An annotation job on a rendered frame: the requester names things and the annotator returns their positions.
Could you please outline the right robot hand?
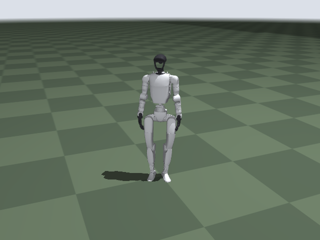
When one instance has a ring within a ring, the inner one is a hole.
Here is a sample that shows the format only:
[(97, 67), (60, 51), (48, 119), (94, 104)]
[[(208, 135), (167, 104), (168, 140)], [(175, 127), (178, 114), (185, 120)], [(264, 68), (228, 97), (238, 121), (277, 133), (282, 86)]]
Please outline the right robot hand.
[(138, 117), (138, 123), (140, 125), (140, 128), (144, 130), (144, 126), (142, 125), (142, 118), (143, 118), (142, 113), (139, 113), (137, 117)]

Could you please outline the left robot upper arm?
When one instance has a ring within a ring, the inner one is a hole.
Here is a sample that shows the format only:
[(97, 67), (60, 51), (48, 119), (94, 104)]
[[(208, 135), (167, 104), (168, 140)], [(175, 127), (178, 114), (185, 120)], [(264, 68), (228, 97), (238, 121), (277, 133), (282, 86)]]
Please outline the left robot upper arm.
[(172, 99), (174, 102), (180, 102), (180, 96), (179, 96), (179, 78), (176, 75), (169, 75), (169, 80), (173, 84), (172, 90), (174, 96), (172, 96)]

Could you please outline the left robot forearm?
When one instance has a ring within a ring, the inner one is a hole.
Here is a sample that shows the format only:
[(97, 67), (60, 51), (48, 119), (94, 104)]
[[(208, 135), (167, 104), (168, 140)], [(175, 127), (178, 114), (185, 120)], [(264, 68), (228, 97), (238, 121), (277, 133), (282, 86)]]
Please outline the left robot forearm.
[(180, 118), (182, 118), (182, 109), (181, 109), (181, 97), (179, 95), (179, 99), (180, 101), (178, 102), (175, 102), (174, 105), (175, 105), (175, 113), (176, 113), (176, 118), (178, 115), (180, 115)]

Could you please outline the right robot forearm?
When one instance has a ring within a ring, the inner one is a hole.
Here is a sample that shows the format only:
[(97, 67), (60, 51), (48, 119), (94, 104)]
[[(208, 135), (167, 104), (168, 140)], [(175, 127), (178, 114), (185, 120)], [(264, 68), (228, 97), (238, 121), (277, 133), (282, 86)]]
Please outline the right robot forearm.
[(142, 115), (143, 115), (143, 112), (144, 112), (144, 109), (145, 109), (145, 104), (146, 104), (146, 101), (140, 99), (140, 96), (139, 96), (139, 106), (138, 106), (138, 112), (137, 112), (138, 116), (139, 116), (139, 113), (142, 113)]

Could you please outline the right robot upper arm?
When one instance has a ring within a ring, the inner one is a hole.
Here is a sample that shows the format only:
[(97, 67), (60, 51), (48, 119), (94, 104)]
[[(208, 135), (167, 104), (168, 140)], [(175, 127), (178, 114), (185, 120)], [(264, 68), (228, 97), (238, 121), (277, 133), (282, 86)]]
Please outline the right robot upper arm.
[(141, 100), (147, 100), (148, 99), (148, 88), (149, 88), (149, 77), (150, 74), (144, 75), (142, 78), (142, 93), (140, 94)]

